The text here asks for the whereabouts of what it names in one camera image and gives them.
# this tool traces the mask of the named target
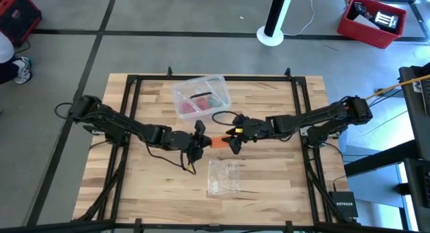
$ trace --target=wooden table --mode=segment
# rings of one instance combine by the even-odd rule
[[[126,77],[127,74],[111,74],[103,98],[105,104],[117,111]],[[312,108],[328,105],[323,78],[310,76],[306,80]],[[162,124],[173,130],[193,132],[193,124],[176,118],[172,101],[174,83],[176,81],[143,81],[135,119],[144,124]],[[260,119],[268,115],[296,114],[289,82],[227,81],[227,85],[232,111]],[[127,115],[133,91],[134,88],[130,92]],[[299,96],[304,105],[301,92]],[[229,122],[231,119],[226,115],[220,120]],[[206,135],[210,137],[221,136],[230,129],[211,121],[204,123]],[[103,140],[103,136],[95,136],[93,143]],[[335,140],[329,142],[337,145]],[[109,144],[102,144],[89,152],[74,218],[81,216],[101,192],[110,150]],[[327,189],[331,190],[333,180],[345,175],[343,162],[334,148],[324,147],[320,151]],[[179,162],[179,152],[155,148],[152,152]],[[208,196],[210,159],[238,164],[240,192]],[[133,136],[117,222],[134,223],[136,218],[142,218],[147,224],[283,225],[291,220],[295,226],[313,225],[298,133],[288,142],[262,140],[244,144],[239,155],[234,155],[229,148],[206,148],[203,158],[196,162],[196,171],[194,176],[151,157],[144,144]],[[337,180],[336,186],[338,190],[348,190],[345,178]],[[315,191],[318,214],[324,220],[322,200]]]

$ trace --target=gray floor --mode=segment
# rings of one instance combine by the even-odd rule
[[[39,28],[98,30],[109,0],[34,2],[44,14]],[[270,3],[271,0],[116,0],[107,29],[251,33],[265,23]],[[408,11],[404,35],[423,37],[409,7],[397,5]],[[314,0],[314,22],[304,34],[338,35],[337,24],[344,8],[343,0]],[[429,21],[428,2],[420,1],[419,9]],[[294,0],[283,31],[300,31],[310,16],[308,0]],[[35,61],[34,79],[23,86],[0,86],[0,107],[5,111],[0,117],[0,228],[19,226],[26,220],[62,125],[52,110],[56,104],[71,100],[94,39],[95,36],[31,35],[32,47],[23,55]],[[366,96],[376,88],[387,87],[396,82],[399,67],[425,64],[429,54],[428,44],[411,42],[395,42],[381,50],[353,41],[285,40],[269,48],[254,38],[104,36],[85,93],[102,96],[110,73],[166,73],[172,66],[174,73],[280,75],[291,67],[294,75],[322,75],[329,100],[335,101],[344,95]],[[375,118],[371,123],[349,129],[348,145],[383,150],[400,143],[399,138],[380,138],[376,144],[373,138],[381,130],[395,136],[393,128],[398,123],[407,128],[407,113],[364,134],[404,110],[404,102],[398,99],[379,104],[373,110]],[[73,126],[40,224],[70,220],[90,143],[91,136],[81,126]],[[372,216],[364,214],[363,218]]]

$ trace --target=orange object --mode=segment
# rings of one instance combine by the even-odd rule
[[[215,137],[215,138],[211,138],[211,145],[210,148],[226,148],[229,147],[230,145],[223,141],[223,138],[229,138],[230,136],[219,136],[219,137]]]

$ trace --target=sneaker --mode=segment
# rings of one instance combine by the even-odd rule
[[[33,61],[30,58],[21,57],[21,58],[18,58],[18,60],[16,60],[13,63],[18,65],[19,67],[18,76],[16,76],[15,78],[15,83],[17,83],[18,85],[22,85],[32,79]]]

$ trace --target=clear plastic bag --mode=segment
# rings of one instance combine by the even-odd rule
[[[236,162],[210,159],[208,195],[222,195],[241,191],[240,177],[241,174]]]

